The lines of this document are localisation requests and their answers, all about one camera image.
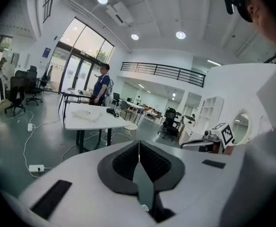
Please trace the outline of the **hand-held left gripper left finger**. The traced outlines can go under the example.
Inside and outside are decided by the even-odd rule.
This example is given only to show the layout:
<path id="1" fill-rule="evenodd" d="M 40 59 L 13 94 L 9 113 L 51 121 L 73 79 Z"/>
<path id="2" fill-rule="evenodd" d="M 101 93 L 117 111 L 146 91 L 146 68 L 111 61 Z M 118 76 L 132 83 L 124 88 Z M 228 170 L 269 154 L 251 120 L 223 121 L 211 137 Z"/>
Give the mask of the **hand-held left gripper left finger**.
<path id="1" fill-rule="evenodd" d="M 138 189 L 133 175 L 138 163 L 135 142 L 111 145 L 70 157 L 32 182 L 19 195 L 29 209 L 58 181 L 72 185 L 49 216 L 60 227 L 153 227 L 138 195 L 112 191 L 104 181 L 124 191 Z"/>

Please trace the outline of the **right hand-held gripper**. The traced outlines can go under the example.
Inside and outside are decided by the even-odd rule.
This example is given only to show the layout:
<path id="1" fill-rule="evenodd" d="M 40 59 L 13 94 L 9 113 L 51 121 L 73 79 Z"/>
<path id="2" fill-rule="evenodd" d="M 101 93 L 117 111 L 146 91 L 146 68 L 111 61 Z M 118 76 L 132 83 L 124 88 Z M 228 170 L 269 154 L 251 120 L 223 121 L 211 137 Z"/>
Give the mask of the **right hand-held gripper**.
<path id="1" fill-rule="evenodd" d="M 213 145 L 213 153 L 225 153 L 228 146 L 234 143 L 234 136 L 228 123 L 219 123 L 205 130 L 204 139 L 190 140 L 181 144 L 181 148 L 199 148 Z"/>

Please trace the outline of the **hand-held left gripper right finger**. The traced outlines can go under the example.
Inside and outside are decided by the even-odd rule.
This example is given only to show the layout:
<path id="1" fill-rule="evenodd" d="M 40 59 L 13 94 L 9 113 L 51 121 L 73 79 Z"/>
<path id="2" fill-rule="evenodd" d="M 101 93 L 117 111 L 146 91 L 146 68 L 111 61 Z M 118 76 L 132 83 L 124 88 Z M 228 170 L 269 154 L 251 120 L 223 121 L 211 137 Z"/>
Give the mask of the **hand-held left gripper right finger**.
<path id="1" fill-rule="evenodd" d="M 151 215 L 141 227 L 218 227 L 242 164 L 231 156 L 140 143 L 140 162 L 153 182 Z"/>

